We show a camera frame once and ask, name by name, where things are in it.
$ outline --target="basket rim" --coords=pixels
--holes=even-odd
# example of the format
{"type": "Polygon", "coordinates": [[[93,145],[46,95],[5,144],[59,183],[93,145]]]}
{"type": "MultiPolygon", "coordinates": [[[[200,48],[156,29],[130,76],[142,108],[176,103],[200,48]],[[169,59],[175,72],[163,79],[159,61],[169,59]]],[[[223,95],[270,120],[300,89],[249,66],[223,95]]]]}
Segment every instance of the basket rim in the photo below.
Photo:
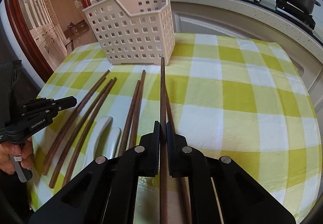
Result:
{"type": "MultiPolygon", "coordinates": [[[[98,3],[96,3],[96,4],[93,4],[93,5],[91,5],[91,6],[89,6],[89,7],[86,7],[85,9],[83,9],[82,11],[83,12],[86,12],[86,11],[88,11],[88,10],[90,10],[90,9],[93,9],[93,8],[95,8],[95,7],[97,7],[97,6],[100,6],[101,4],[103,4],[103,3],[105,3],[105,2],[107,2],[107,1],[109,1],[109,0],[100,0],[98,3]]],[[[146,12],[139,12],[139,13],[134,13],[134,14],[130,14],[129,12],[128,12],[128,10],[126,10],[126,8],[121,4],[121,2],[119,1],[119,0],[115,0],[116,1],[116,3],[124,10],[124,12],[128,15],[128,17],[130,17],[130,18],[133,18],[133,17],[138,17],[138,16],[142,16],[142,15],[152,15],[152,14],[157,14],[157,13],[161,13],[162,12],[162,10],[168,5],[168,3],[169,3],[169,0],[165,0],[166,1],[166,3],[165,3],[165,5],[164,6],[162,6],[161,8],[159,8],[158,10],[154,10],[154,11],[146,11],[146,12]]]]}

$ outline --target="metal screw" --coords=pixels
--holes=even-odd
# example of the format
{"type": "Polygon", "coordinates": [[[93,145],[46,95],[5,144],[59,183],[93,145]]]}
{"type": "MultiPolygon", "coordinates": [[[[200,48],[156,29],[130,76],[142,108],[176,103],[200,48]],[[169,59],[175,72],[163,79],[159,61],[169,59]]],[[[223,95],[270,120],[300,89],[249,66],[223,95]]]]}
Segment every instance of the metal screw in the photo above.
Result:
{"type": "Polygon", "coordinates": [[[141,153],[141,152],[144,152],[145,151],[145,148],[143,146],[136,146],[135,147],[135,151],[137,153],[141,153]]]}
{"type": "Polygon", "coordinates": [[[102,164],[102,163],[104,163],[105,162],[105,157],[104,156],[98,156],[96,159],[95,159],[95,162],[97,163],[97,164],[102,164]]]}
{"type": "Polygon", "coordinates": [[[225,164],[229,164],[231,162],[231,158],[228,156],[221,157],[221,161],[225,164]]]}
{"type": "Polygon", "coordinates": [[[193,151],[193,149],[190,146],[185,146],[182,148],[182,151],[184,153],[191,153],[193,151]]]}

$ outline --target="black device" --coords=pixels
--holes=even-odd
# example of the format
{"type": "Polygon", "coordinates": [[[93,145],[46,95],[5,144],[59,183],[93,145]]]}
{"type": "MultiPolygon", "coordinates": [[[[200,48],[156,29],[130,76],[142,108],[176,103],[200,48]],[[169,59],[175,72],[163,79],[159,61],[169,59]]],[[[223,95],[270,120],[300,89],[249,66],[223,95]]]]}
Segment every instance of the black device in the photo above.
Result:
{"type": "MultiPolygon", "coordinates": [[[[138,177],[159,165],[160,124],[117,158],[97,157],[30,218],[29,224],[131,224],[138,177]]],[[[230,157],[206,157],[167,123],[169,174],[188,177],[192,224],[295,224],[295,219],[230,157]],[[216,188],[220,211],[214,192],[216,188]]]]}
{"type": "MultiPolygon", "coordinates": [[[[74,107],[75,97],[58,100],[39,98],[17,103],[14,85],[20,76],[21,60],[0,64],[0,143],[10,141],[23,146],[27,138],[53,123],[59,111],[74,107]]],[[[32,172],[21,166],[21,156],[10,156],[21,182],[32,178],[32,172]]]]}

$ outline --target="checkered tablecloth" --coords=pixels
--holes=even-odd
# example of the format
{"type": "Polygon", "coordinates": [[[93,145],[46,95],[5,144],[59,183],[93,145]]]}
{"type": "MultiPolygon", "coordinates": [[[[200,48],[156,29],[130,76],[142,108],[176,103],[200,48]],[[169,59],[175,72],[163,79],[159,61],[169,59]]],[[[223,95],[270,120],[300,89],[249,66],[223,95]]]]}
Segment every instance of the checkered tablecloth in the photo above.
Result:
{"type": "MultiPolygon", "coordinates": [[[[112,66],[98,43],[85,45],[66,58],[39,97],[73,95],[79,102],[107,69],[111,70],[108,79],[117,77],[118,80],[95,121],[102,116],[112,116],[112,127],[122,130],[136,82],[143,69],[147,72],[138,143],[140,136],[152,132],[154,121],[159,120],[160,66],[112,66]]],[[[318,194],[321,142],[307,90],[278,44],[204,34],[177,34],[174,52],[166,66],[166,86],[175,129],[186,137],[190,146],[206,156],[232,157],[282,203],[298,223],[306,216],[318,194]]],[[[60,112],[52,125],[33,137],[36,158],[34,178],[29,187],[34,209],[41,207],[61,188],[76,142],[54,189],[49,189],[48,183],[59,154],[55,156],[48,176],[40,177],[40,173],[45,154],[71,112],[71,109],[60,112]]],[[[96,155],[103,154],[105,138],[101,138],[96,155]]],[[[66,141],[61,144],[60,152],[66,141]]],[[[87,141],[74,175],[83,164],[87,141]]],[[[134,223],[158,223],[158,189],[158,177],[140,178],[134,223]]],[[[168,190],[169,223],[180,223],[174,179],[169,179],[168,190]]]]}

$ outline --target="basket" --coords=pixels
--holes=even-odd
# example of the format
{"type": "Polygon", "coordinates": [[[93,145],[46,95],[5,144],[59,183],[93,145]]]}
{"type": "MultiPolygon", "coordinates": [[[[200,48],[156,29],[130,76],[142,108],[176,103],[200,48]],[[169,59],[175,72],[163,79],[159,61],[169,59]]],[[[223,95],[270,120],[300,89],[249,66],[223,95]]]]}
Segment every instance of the basket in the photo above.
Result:
{"type": "Polygon", "coordinates": [[[168,63],[175,46],[169,0],[102,0],[83,11],[110,63],[168,63]]]}

